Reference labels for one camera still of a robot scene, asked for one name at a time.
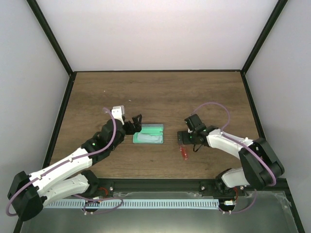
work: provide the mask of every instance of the wooden table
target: wooden table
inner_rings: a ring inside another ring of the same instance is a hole
[[[238,72],[86,72],[78,73],[53,152],[51,164],[68,156],[91,138],[109,115],[102,108],[125,106],[127,119],[142,114],[142,123],[164,124],[164,143],[133,144],[126,136],[108,158],[91,167],[99,178],[215,178],[240,161],[225,152],[188,147],[184,161],[176,133],[186,130],[184,119],[200,104],[215,101],[231,114],[226,132],[252,139],[258,132]],[[227,121],[219,106],[198,111],[208,126]]]

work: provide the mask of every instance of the white robotic arm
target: white robotic arm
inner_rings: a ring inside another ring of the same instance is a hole
[[[113,107],[111,114],[114,120],[109,120],[101,132],[97,132],[71,155],[40,171],[29,175],[23,171],[14,177],[8,198],[20,220],[33,218],[56,200],[74,194],[90,196],[97,190],[98,179],[93,172],[84,169],[108,157],[125,135],[141,131],[142,116],[133,117],[132,123],[124,121],[124,113],[124,106]],[[80,171],[81,174],[68,178]]]
[[[177,132],[179,145],[193,144],[194,152],[198,151],[197,145],[216,148],[241,160],[241,168],[227,169],[216,177],[219,191],[241,185],[262,190],[284,173],[283,165],[264,138],[240,138],[214,126],[206,127],[197,114],[186,118],[185,123],[188,130]]]

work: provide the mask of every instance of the white panel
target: white panel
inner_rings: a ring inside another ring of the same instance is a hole
[[[39,0],[73,70],[240,69],[277,0]]]
[[[0,232],[10,233],[6,195],[17,173],[42,167],[68,75],[27,1],[1,2],[0,32]]]
[[[263,129],[285,166],[306,232],[311,232],[310,9],[309,0],[288,1],[247,73]]]

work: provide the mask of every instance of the green tray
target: green tray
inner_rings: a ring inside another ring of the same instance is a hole
[[[145,133],[153,136],[162,136],[161,142],[145,142],[145,141],[139,141],[137,139],[138,133],[135,133],[133,136],[133,143],[143,143],[143,144],[162,144],[163,143],[163,124],[142,124],[141,125],[141,131],[140,133]]]

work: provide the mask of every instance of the small red tool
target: small red tool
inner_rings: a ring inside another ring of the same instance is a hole
[[[188,159],[187,148],[185,147],[185,145],[179,145],[179,148],[184,160],[187,160]]]

